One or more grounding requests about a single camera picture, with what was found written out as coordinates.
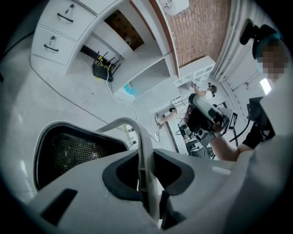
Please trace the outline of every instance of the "white cable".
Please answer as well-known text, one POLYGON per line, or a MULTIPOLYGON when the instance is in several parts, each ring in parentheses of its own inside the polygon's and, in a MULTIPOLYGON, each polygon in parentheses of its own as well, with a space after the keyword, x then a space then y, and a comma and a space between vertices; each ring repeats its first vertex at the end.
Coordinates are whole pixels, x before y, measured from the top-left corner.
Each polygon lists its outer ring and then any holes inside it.
MULTIPOLYGON (((111 98, 112 98, 114 101, 116 101, 116 102, 118 102, 118 103, 122 103, 122 104, 124 104, 124 105, 127 105, 127 106, 129 106, 130 108, 133 109, 133 111, 134 111, 134 113, 135 113, 135 115, 136 115, 136 119, 135 119, 135 121, 136 121, 136 120, 137 120, 137 114, 136 114, 135 109, 134 109, 132 106, 130 106, 130 105, 128 105, 128 104, 126 104, 126 103, 124 103, 124 102, 122 102, 122 101, 118 101, 118 100, 116 100, 115 98, 113 98, 113 96, 112 96, 112 94, 111 94, 111 92, 110 92, 110 89, 109 89, 109 87, 108 87, 108 80, 109 80, 109 69, 110 69, 111 65, 112 65, 112 63, 110 64, 110 66, 109 66, 108 69, 107 69, 107 80, 105 81, 105 82, 106 82, 106 87, 107 87, 107 89, 108 89, 108 92, 109 92, 111 98)), ((161 140, 161 138, 160 138, 160 129, 159 129, 155 134, 159 137, 159 140, 158 140, 158 141, 157 141, 157 140, 156 140, 151 134, 149 134, 149 136, 150 136, 151 138, 153 138, 153 139, 155 140, 155 142, 159 143, 160 140, 161 140)))
POLYGON ((124 102, 122 102, 122 101, 118 101, 118 100, 116 100, 115 98, 113 98, 113 96, 112 96, 112 94, 111 94, 111 92, 110 92, 110 89, 109 89, 109 87, 108 87, 108 80, 109 80, 109 69, 110 69, 111 65, 112 65, 112 63, 110 64, 110 66, 109 66, 108 69, 107 69, 107 74, 108 74, 108 76, 107 76, 107 80, 106 80, 106 87, 107 87, 107 89, 108 89, 108 92, 109 92, 111 98, 112 98, 114 101, 116 101, 116 102, 118 102, 118 103, 122 103, 122 104, 124 104, 124 105, 127 105, 127 106, 129 106, 130 108, 133 109, 133 111, 134 111, 134 113, 135 113, 135 115, 136 115, 136 119, 135 119, 135 121, 136 121, 136 120, 137 120, 137 114, 136 114, 135 109, 134 109, 132 106, 130 106, 130 105, 128 105, 128 104, 126 104, 126 103, 124 103, 124 102))
MULTIPOLYGON (((96 116, 96 115, 94 115, 93 113, 91 113, 91 112, 89 112, 87 109, 85 109, 85 108, 83 108, 83 107, 81 107, 80 105, 78 105, 78 104, 76 104, 75 102, 73 102, 72 100, 70 100, 69 98, 67 98, 67 97, 65 97, 64 95, 62 95, 61 93, 59 93, 52 85, 50 85, 34 68, 33 68, 33 66, 32 66, 32 64, 31 64, 31 55, 29 55, 29 65, 30 65, 30 67, 31 67, 31 69, 34 71, 34 73, 47 85, 47 86, 49 86, 55 93, 57 93, 59 96, 61 96, 62 98, 64 98, 65 100, 67 100, 68 102, 70 102, 71 104, 73 104, 73 105, 75 105, 76 107, 78 107, 78 108, 80 108, 80 109, 82 109, 83 111, 85 111, 86 113, 88 113, 88 114, 90 114, 90 115, 92 115, 92 116, 94 116, 95 118, 97 118, 98 120, 100 120, 100 121, 102 121, 102 122, 104 122, 105 124, 109 124, 107 121, 104 121, 103 119, 101 119, 100 117, 98 117, 98 116, 96 116)), ((108 89, 108 92, 109 92, 109 94, 111 95, 111 93, 110 93, 110 90, 109 90, 109 87, 108 87, 108 84, 107 84, 107 82, 106 82, 106 86, 107 86, 107 89, 108 89)), ((121 130, 121 131, 123 131, 123 132, 125 132, 125 130, 124 129, 121 129, 121 128, 119 128, 119 127, 117 127, 117 129, 119 129, 119 130, 121 130)), ((152 135, 151 134, 149 134, 150 135, 150 137, 151 138, 153 138, 157 143, 159 143, 160 142, 160 130, 158 131, 158 132, 156 132, 155 133, 158 137, 159 137, 159 140, 157 141, 154 137, 152 137, 152 135)))

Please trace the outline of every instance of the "drawer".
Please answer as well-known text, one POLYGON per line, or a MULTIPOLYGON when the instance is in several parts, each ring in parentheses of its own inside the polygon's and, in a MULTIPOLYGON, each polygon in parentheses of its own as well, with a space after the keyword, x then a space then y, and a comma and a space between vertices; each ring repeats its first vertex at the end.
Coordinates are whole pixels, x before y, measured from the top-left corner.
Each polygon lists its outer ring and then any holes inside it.
POLYGON ((94 14, 74 1, 50 0, 38 23, 78 41, 95 18, 94 14))
POLYGON ((38 26, 33 37, 32 54, 67 65, 75 46, 73 41, 38 26))
POLYGON ((86 8, 91 9, 97 15, 102 13, 106 8, 112 5, 117 0, 76 0, 84 5, 86 8))

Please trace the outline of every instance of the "black device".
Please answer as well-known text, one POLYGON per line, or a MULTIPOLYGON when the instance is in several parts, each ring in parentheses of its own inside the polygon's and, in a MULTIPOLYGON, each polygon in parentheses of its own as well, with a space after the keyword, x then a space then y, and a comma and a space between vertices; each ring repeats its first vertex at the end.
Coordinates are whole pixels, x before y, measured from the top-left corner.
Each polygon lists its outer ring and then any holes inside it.
POLYGON ((121 64, 118 65, 118 67, 115 69, 115 71, 113 71, 113 69, 115 68, 116 64, 120 61, 120 59, 116 63, 111 64, 111 61, 115 57, 108 61, 108 60, 106 60, 104 58, 108 52, 105 53, 103 56, 100 56, 99 53, 100 52, 98 52, 97 58, 94 60, 94 62, 92 64, 92 74, 97 78, 107 80, 107 78, 108 78, 108 70, 109 70, 108 81, 112 82, 113 81, 113 74, 116 72, 116 70, 119 68, 119 66, 121 64))
POLYGON ((253 24, 253 21, 251 19, 246 19, 245 23, 242 27, 241 33, 240 33, 240 43, 242 45, 246 45, 247 42, 252 38, 254 40, 253 47, 252 47, 252 55, 253 58, 256 59, 256 49, 261 43, 261 41, 265 38, 280 38, 280 35, 277 33, 277 31, 270 26, 264 24, 260 28, 253 24))
POLYGON ((264 130, 271 129, 271 122, 267 117, 264 109, 262 108, 260 101, 263 97, 250 98, 247 105, 249 110, 249 120, 255 122, 258 126, 264 130))

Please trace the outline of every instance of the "white shelf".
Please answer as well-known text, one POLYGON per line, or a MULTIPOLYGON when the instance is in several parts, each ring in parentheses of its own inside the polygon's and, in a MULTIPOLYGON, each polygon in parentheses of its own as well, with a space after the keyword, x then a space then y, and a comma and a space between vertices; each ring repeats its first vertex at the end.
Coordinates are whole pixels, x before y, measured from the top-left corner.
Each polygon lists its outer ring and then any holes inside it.
POLYGON ((101 56, 105 55, 108 52, 105 56, 105 59, 110 60, 115 57, 111 61, 112 63, 115 63, 119 60, 120 54, 94 33, 87 39, 84 45, 86 47, 89 47, 91 50, 93 50, 96 53, 99 52, 101 56))
POLYGON ((190 74, 190 75, 188 75, 188 76, 186 76, 186 77, 184 77, 184 78, 177 79, 177 80, 174 82, 174 84, 175 84, 176 87, 179 87, 179 86, 181 86, 181 85, 183 85, 183 84, 185 84, 185 83, 187 83, 187 82, 192 81, 192 78, 193 78, 193 74, 190 74))
POLYGON ((115 95, 115 97, 117 97, 125 102, 132 102, 135 100, 134 95, 127 93, 124 88, 119 89, 114 95, 115 95))
POLYGON ((120 67, 113 75, 113 93, 163 58, 156 41, 141 45, 131 56, 121 62, 120 67))
POLYGON ((135 91, 135 97, 138 98, 169 78, 165 60, 161 60, 135 77, 130 85, 135 91))
POLYGON ((132 2, 150 27, 162 54, 166 55, 170 53, 164 29, 150 2, 145 0, 132 0, 132 2))
POLYGON ((199 75, 199 76, 196 76, 195 75, 195 78, 193 78, 193 81, 195 83, 203 83, 203 82, 206 82, 206 80, 209 78, 211 74, 211 71, 207 71, 206 73, 202 74, 202 75, 199 75))
POLYGON ((174 86, 172 80, 168 79, 139 98, 136 98, 134 103, 137 106, 143 106, 143 108, 151 113, 158 113, 166 110, 170 105, 170 100, 179 96, 179 90, 174 86))
POLYGON ((141 36, 144 43, 149 43, 153 40, 151 33, 149 32, 144 21, 140 15, 136 12, 134 7, 129 1, 124 2, 118 8, 118 10, 128 19, 130 24, 135 28, 137 33, 141 36))
POLYGON ((193 73, 195 73, 195 77, 197 77, 199 76, 199 73, 203 74, 204 72, 211 72, 214 66, 214 60, 212 60, 210 56, 205 56, 180 68, 180 78, 184 78, 193 73))
POLYGON ((117 0, 75 0, 95 15, 101 14, 106 8, 117 0))
POLYGON ((130 46, 104 21, 99 23, 93 33, 117 51, 123 58, 127 58, 133 54, 130 46))
POLYGON ((190 94, 192 93, 192 87, 191 87, 191 81, 182 84, 181 86, 178 87, 178 90, 181 95, 185 95, 188 91, 190 91, 190 94))

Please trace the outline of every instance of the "person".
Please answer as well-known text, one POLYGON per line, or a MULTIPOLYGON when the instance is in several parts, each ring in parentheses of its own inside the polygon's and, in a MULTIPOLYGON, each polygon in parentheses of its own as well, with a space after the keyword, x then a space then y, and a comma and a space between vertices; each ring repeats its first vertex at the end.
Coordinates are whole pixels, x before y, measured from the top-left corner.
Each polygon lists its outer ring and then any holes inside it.
MULTIPOLYGON (((260 43, 256 53, 255 60, 260 72, 267 74, 268 79, 273 83, 283 75, 288 75, 293 71, 288 48, 279 38, 271 37, 271 39, 260 43)), ((192 109, 189 106, 184 117, 186 124, 188 123, 191 111, 192 109)), ((264 131, 257 123, 254 123, 245 141, 238 147, 223 137, 215 137, 210 142, 210 145, 214 154, 220 160, 236 161, 242 152, 253 150, 259 143, 273 138, 274 135, 272 127, 264 131)))
MULTIPOLYGON (((197 85, 194 83, 191 83, 191 87, 194 89, 195 94, 204 97, 207 101, 212 99, 215 93, 217 92, 217 87, 215 85, 210 85, 210 83, 206 91, 199 91, 197 85)), ((161 128, 167 121, 175 119, 176 117, 177 118, 183 117, 188 107, 188 97, 189 96, 187 96, 184 99, 181 98, 180 102, 173 104, 172 109, 174 110, 167 116, 162 118, 159 118, 159 116, 156 116, 155 120, 157 125, 161 128)))

